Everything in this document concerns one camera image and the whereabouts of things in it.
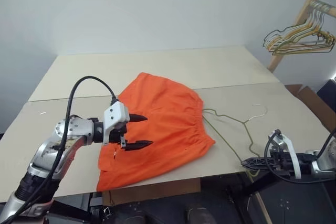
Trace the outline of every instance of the coat rack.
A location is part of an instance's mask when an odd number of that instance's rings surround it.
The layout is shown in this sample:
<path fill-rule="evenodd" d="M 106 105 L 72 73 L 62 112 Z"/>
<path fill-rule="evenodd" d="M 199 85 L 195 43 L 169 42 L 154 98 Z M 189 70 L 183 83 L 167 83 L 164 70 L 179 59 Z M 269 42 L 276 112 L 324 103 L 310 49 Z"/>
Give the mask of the coat rack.
<path fill-rule="evenodd" d="M 309 10 L 314 6 L 312 5 L 312 3 L 316 3 L 317 2 L 321 2 L 319 0 L 306 0 L 306 2 L 304 3 L 303 8 L 301 9 L 297 19 L 295 20 L 294 25 L 300 25 L 303 24 L 308 16 L 309 16 Z M 327 12 L 324 12 L 325 14 L 336 18 L 336 7 L 332 6 L 331 8 L 329 8 L 329 10 Z M 285 55 L 280 55 L 280 54 L 275 54 L 272 55 L 272 59 L 270 64 L 268 65 L 267 69 L 271 72 L 274 72 L 274 70 L 277 68 L 277 66 L 279 65 L 279 63 L 281 62 L 281 60 L 283 59 Z"/>

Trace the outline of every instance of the orange fabric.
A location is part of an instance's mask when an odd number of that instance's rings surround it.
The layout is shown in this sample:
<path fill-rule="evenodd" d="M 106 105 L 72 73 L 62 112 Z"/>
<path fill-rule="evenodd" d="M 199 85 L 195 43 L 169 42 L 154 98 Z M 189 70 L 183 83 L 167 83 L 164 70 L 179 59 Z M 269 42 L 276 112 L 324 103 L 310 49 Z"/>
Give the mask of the orange fabric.
<path fill-rule="evenodd" d="M 202 123 L 203 101 L 188 87 L 167 78 L 141 73 L 119 95 L 130 113 L 147 121 L 127 124 L 130 143 L 150 140 L 141 150 L 120 149 L 117 144 L 101 148 L 97 191 L 126 186 L 151 178 L 203 156 L 215 143 Z"/>

